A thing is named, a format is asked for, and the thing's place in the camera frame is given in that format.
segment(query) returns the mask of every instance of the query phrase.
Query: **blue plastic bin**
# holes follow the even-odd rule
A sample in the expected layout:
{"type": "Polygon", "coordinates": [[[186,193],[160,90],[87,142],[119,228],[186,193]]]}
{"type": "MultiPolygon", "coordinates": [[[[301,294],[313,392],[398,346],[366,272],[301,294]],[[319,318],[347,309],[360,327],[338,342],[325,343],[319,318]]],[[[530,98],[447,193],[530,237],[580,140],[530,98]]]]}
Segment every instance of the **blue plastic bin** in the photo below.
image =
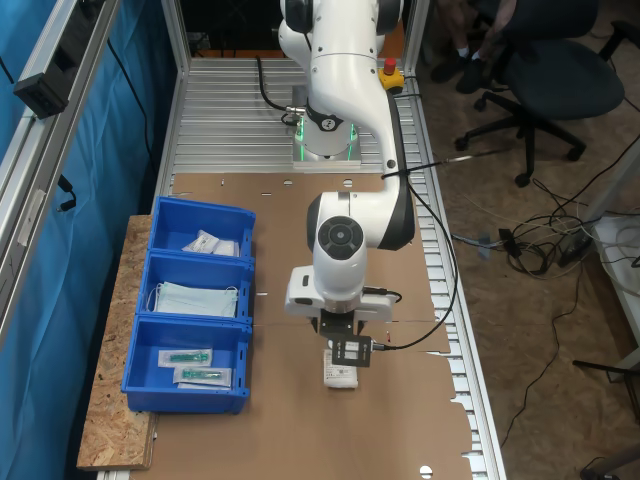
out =
{"type": "Polygon", "coordinates": [[[247,352],[251,327],[231,322],[176,320],[148,315],[135,317],[129,354],[122,378],[134,411],[239,413],[247,399],[247,352]],[[158,367],[158,350],[213,348],[211,366],[233,369],[225,390],[178,388],[173,368],[158,367]]]}
{"type": "Polygon", "coordinates": [[[149,249],[220,257],[182,251],[183,247],[198,238],[198,230],[204,230],[222,240],[238,243],[240,256],[223,258],[253,262],[251,236],[255,223],[256,214],[242,208],[158,197],[153,213],[149,249]]]}
{"type": "Polygon", "coordinates": [[[142,282],[138,296],[137,313],[165,315],[169,318],[190,317],[201,320],[219,320],[251,324],[249,316],[249,295],[253,280],[253,265],[227,257],[206,257],[204,255],[175,255],[147,252],[142,272],[142,282]],[[159,283],[170,282],[183,287],[226,290],[238,289],[238,301],[233,317],[213,317],[206,315],[185,315],[178,313],[155,313],[155,294],[149,295],[159,283]]]}

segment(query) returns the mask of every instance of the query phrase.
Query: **brown work surface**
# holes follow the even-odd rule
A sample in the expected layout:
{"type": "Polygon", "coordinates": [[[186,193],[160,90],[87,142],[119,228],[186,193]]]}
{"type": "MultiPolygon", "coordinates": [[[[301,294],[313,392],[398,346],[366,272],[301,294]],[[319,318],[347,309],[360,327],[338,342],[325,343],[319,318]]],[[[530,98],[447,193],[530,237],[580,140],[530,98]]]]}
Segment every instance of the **brown work surface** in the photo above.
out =
{"type": "MultiPolygon", "coordinates": [[[[254,325],[301,324],[303,318],[284,312],[284,298],[291,270],[311,265],[307,247],[307,209],[322,192],[379,190],[381,181],[374,174],[179,174],[173,193],[180,198],[237,205],[256,213],[253,243],[256,274],[254,325]]],[[[427,269],[416,222],[411,244],[397,252],[370,249],[367,257],[367,285],[385,287],[402,293],[404,299],[394,306],[393,321],[424,322],[424,330],[435,325],[435,311],[427,269]]],[[[436,331],[422,345],[428,351],[449,351],[445,329],[436,331]]]]}
{"type": "Polygon", "coordinates": [[[132,412],[120,391],[151,217],[131,217],[78,453],[87,470],[149,468],[157,415],[132,412]]]}
{"type": "Polygon", "coordinates": [[[322,381],[321,337],[306,325],[254,328],[251,397],[239,415],[162,415],[151,469],[175,478],[471,479],[471,431],[447,360],[384,352],[357,389],[322,381]]]}

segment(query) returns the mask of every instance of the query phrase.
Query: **metal table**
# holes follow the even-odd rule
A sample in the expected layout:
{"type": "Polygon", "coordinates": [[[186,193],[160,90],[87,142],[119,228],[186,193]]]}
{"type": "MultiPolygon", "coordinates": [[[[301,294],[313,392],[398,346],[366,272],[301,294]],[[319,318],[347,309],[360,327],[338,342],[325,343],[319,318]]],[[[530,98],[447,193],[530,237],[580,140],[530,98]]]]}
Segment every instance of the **metal table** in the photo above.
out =
{"type": "MultiPolygon", "coordinates": [[[[429,1],[415,2],[408,27],[404,58],[406,75],[415,75],[429,1]]],[[[252,59],[190,58],[179,5],[163,0],[165,16],[178,66],[178,76],[160,165],[156,195],[171,195],[178,173],[269,173],[293,172],[293,145],[289,127],[280,122],[281,112],[261,98],[258,71],[252,59]]],[[[301,68],[288,59],[263,60],[265,83],[270,98],[281,104],[291,101],[292,87],[305,85],[301,68]]],[[[409,80],[404,93],[419,93],[409,80]]],[[[407,166],[433,162],[426,122],[419,97],[399,100],[407,166]]],[[[328,167],[329,173],[381,173],[378,145],[371,135],[359,130],[362,163],[357,167],[328,167]]],[[[435,170],[411,175],[418,194],[447,225],[435,170]]],[[[454,272],[443,232],[433,217],[416,200],[431,298],[436,318],[444,315],[453,291],[454,272]]],[[[478,352],[471,329],[462,285],[444,325],[451,353],[444,355],[451,367],[456,391],[472,432],[469,459],[474,478],[506,480],[499,441],[484,384],[478,352]]],[[[98,480],[126,480],[128,472],[99,472],[98,480]]]]}

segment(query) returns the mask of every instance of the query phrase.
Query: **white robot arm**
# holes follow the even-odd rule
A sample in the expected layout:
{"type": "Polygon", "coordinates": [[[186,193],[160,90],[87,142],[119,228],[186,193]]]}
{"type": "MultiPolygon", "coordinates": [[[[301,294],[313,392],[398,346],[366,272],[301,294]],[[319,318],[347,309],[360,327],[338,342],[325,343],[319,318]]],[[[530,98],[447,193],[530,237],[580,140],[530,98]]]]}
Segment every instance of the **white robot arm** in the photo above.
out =
{"type": "Polygon", "coordinates": [[[285,302],[287,312],[315,319],[319,333],[340,344],[334,363],[367,366],[371,341],[353,335],[353,327],[360,320],[391,320],[394,299],[384,289],[365,287],[366,249],[398,250],[415,232],[408,180],[396,174],[406,168],[398,109],[377,69],[377,38],[395,27],[402,1],[281,0],[281,7],[281,46],[309,77],[305,115],[321,139],[317,144],[335,150],[340,125],[365,127],[390,175],[378,192],[325,192],[311,203],[313,266],[293,270],[285,302]],[[345,357],[349,343],[358,351],[345,357]]]}

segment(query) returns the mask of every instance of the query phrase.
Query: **face mask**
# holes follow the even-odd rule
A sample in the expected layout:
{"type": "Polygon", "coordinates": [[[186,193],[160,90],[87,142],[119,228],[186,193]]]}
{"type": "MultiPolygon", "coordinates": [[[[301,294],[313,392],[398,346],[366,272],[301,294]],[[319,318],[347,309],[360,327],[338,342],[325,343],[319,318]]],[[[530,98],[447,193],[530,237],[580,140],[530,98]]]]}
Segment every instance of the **face mask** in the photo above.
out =
{"type": "Polygon", "coordinates": [[[155,290],[155,309],[158,313],[184,313],[188,315],[207,315],[212,317],[234,317],[238,290],[229,287],[226,290],[208,290],[188,288],[174,283],[158,284],[155,290]]]}

